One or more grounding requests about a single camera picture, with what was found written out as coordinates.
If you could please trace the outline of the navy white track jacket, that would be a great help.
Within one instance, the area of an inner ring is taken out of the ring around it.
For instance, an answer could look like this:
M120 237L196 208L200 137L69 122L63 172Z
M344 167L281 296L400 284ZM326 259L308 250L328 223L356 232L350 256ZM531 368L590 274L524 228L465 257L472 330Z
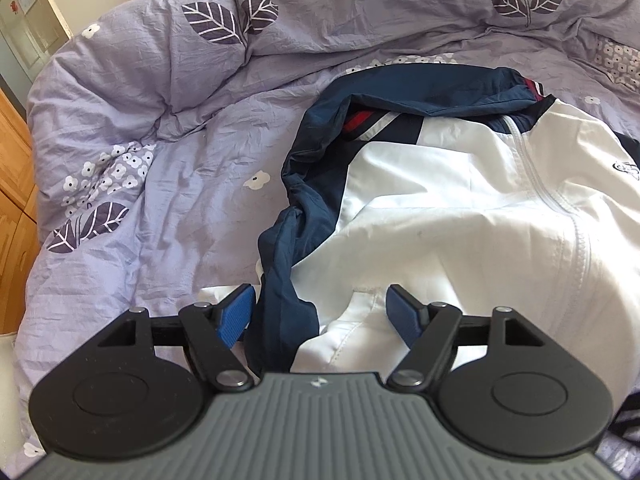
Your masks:
M408 64L335 79L281 172L245 337L263 372L387 375L398 284L508 306L608 387L639 375L639 143L510 68Z

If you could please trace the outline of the purple floral duvet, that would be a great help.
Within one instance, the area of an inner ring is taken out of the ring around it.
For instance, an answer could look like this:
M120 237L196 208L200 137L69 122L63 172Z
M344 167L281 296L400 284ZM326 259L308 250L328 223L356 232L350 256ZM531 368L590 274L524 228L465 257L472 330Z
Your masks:
M190 367L182 308L249 284L252 320L306 110L337 78L408 64L510 68L639 143L639 0L132 0L53 55L27 105L42 246L13 478L638 477L639 375L615 404L508 306L457 307L427 392L256 373L250 322L231 351L253 388L209 391Z

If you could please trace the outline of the wooden wardrobe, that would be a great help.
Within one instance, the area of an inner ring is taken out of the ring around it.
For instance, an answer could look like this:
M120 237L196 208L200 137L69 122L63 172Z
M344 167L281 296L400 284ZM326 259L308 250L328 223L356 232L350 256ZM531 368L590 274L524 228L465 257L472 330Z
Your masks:
M1 294L3 335L14 333L25 312L28 274L40 251L37 187L26 122L7 96L1 97Z

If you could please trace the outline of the white door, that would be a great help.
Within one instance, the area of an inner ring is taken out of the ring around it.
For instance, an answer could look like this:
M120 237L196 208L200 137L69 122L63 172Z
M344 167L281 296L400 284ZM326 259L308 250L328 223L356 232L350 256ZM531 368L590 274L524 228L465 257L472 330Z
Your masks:
M71 36L54 0L1 0L1 78L21 107L49 58Z

